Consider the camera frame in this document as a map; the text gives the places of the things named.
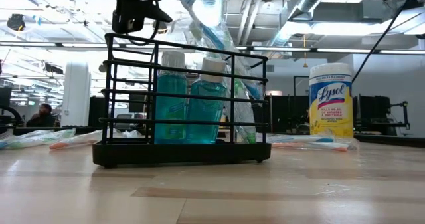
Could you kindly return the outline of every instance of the white bottle cap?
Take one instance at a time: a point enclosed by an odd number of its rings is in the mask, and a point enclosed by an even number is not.
[[[226,70],[226,65],[226,61],[220,60],[219,58],[205,57],[202,62],[202,70],[224,73],[224,71]],[[207,74],[201,74],[199,78],[208,82],[221,83],[223,81],[223,77],[221,76],[212,76]]]
[[[164,51],[162,53],[162,66],[185,68],[185,53],[179,51]]]

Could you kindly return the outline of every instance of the white lid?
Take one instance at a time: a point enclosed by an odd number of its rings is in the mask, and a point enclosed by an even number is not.
[[[164,51],[162,53],[162,66],[185,68],[185,53],[179,51]]]
[[[310,69],[310,78],[328,74],[346,74],[351,76],[352,71],[350,66],[344,63],[321,64]]]
[[[224,71],[226,70],[226,65],[227,62],[224,60],[220,60],[219,58],[205,57],[202,62],[202,70],[224,73]],[[222,82],[223,80],[223,77],[212,76],[207,74],[201,74],[199,78],[208,82]]]

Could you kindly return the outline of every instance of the ceiling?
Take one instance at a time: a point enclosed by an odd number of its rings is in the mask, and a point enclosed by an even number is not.
[[[116,0],[0,0],[0,42],[37,42],[37,43],[105,43],[105,33],[112,32],[112,11],[115,9]],[[265,45],[282,26],[280,14],[286,1],[290,0],[262,0],[254,26],[251,30],[247,45]],[[326,3],[359,3],[362,0],[323,0]],[[157,35],[156,39],[163,39],[177,43],[186,43],[183,30],[179,23],[189,18],[188,12],[179,0],[162,0],[161,8],[168,13],[175,23],[173,32]],[[235,41],[241,24],[244,8],[249,7],[246,0],[224,0],[222,18]],[[25,30],[14,31],[7,26],[7,20],[12,14],[23,14]],[[146,20],[142,31],[133,35],[149,37],[153,31],[152,20]],[[381,49],[409,49],[417,45],[414,35],[405,35],[405,28],[394,35],[388,35]],[[353,36],[353,35],[320,35],[305,34],[293,35],[289,43],[293,47],[345,47],[352,49],[369,49],[379,36]],[[3,59],[2,76],[42,76],[32,78],[33,81],[22,81],[19,78],[3,78],[0,85],[10,85],[12,82],[17,89],[27,90],[32,84],[38,83],[38,89],[47,86],[55,94],[63,93],[63,75],[55,74],[55,79],[49,79],[52,75],[46,71],[46,63],[61,68],[65,71],[68,60],[74,55],[83,56],[90,65],[92,71],[92,94],[97,94],[104,86],[104,73],[99,72],[98,67],[107,54],[100,49],[75,49],[64,47],[62,49],[34,49],[29,47],[5,47],[0,46],[0,59]],[[329,58],[331,54],[308,54],[311,58]],[[303,53],[293,53],[290,58],[303,58]],[[126,78],[146,78],[147,73],[143,70],[123,70],[120,75]],[[130,87],[123,84],[121,88]]]

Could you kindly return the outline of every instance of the white column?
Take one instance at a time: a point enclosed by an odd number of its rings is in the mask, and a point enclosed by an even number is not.
[[[85,60],[66,64],[61,126],[87,126],[90,107],[90,70]]]

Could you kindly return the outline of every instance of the bottle label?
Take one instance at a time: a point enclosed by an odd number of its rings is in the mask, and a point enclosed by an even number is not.
[[[185,103],[180,102],[172,105],[166,115],[167,120],[184,120],[185,119]],[[185,137],[184,124],[168,124],[166,125],[165,138],[180,139]]]
[[[310,133],[331,131],[339,137],[353,137],[351,76],[322,75],[310,78]]]

